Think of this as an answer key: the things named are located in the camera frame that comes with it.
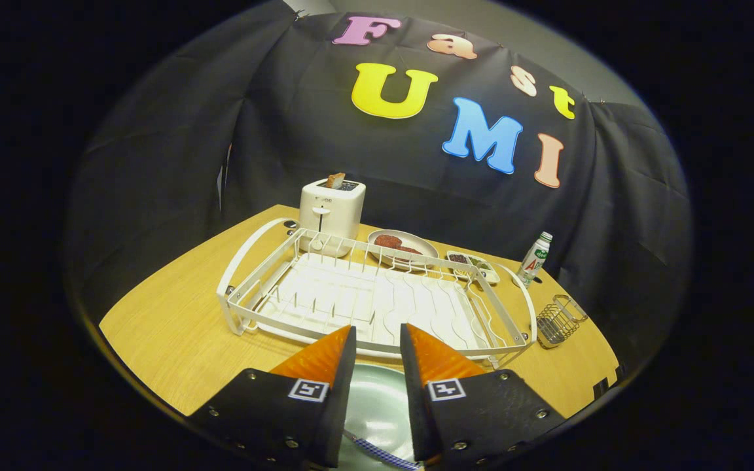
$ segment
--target dish rack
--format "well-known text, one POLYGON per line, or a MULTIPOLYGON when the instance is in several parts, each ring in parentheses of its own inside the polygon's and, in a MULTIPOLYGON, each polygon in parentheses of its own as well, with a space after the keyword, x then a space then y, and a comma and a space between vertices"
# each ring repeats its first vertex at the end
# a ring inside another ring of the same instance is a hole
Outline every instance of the dish rack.
POLYGON ((249 248, 284 220, 270 221, 255 232, 221 279, 217 294, 235 334, 261 328, 312 343, 352 324, 358 355, 400 358, 400 325, 410 323, 473 360, 487 358, 494 368, 499 364, 494 355, 520 354, 529 346, 475 266, 306 228, 293 232, 242 283, 228 286, 249 248), (308 243, 302 245, 302 239, 308 243), (312 247, 350 251, 336 258, 312 247), (368 265, 369 256, 395 259, 390 266, 368 265), (469 273, 469 278, 455 277, 451 268, 469 273), (483 296, 471 289, 473 283, 482 287, 483 296), (503 335, 494 330, 494 322, 503 335))

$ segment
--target green bowl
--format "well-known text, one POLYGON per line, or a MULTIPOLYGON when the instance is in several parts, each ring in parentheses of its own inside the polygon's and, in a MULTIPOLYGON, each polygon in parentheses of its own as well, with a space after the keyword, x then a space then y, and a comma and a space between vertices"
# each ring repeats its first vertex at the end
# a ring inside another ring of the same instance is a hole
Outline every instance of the green bowl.
MULTIPOLYGON (((375 364, 354 364, 345 430, 398 458, 415 461, 403 373, 375 364)), ((398 468, 372 458, 343 436, 338 469, 398 468)))

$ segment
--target blue checkered cloth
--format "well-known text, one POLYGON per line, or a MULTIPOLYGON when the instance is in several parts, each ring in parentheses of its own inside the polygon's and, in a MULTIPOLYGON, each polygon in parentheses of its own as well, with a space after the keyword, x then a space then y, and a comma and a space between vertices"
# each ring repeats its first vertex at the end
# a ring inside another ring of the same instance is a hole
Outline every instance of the blue checkered cloth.
POLYGON ((358 447, 362 448, 362 450, 365 450, 366 453, 370 454, 374 458, 379 459, 382 462, 385 462, 386 464, 391 464, 392 466, 396 466, 400 469, 407 469, 408 471, 417 471, 418 469, 422 468, 422 465, 397 458, 393 454, 375 447, 365 439, 357 438, 356 435, 353 435, 353 433, 348 432, 347 430, 344 432, 344 435, 353 440, 353 442, 358 447))

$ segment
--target metal wire basket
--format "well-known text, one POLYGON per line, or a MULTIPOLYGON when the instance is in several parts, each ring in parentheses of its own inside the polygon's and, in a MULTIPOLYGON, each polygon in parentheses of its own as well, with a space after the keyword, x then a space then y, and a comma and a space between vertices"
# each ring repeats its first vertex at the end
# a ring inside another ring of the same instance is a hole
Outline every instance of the metal wire basket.
POLYGON ((560 346, 578 329, 579 323, 587 319, 586 313, 574 299, 558 294, 537 315, 537 340, 544 349, 560 346), (570 309, 577 312, 577 317, 570 309))

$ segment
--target letter u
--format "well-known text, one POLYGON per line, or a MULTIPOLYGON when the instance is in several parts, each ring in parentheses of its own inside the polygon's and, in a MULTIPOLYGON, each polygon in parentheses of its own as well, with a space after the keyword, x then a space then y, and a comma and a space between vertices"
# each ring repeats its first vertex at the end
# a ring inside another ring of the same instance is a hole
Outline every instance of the letter u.
POLYGON ((354 107, 363 113, 382 116, 390 119, 404 119, 415 116, 424 107, 427 101, 427 92, 432 82, 437 82, 438 77, 424 71, 406 71, 411 78, 409 92, 406 99, 400 103, 391 103, 380 97, 386 78, 397 71, 391 65, 385 63, 360 63, 357 65, 359 77, 353 84, 351 101, 354 107))

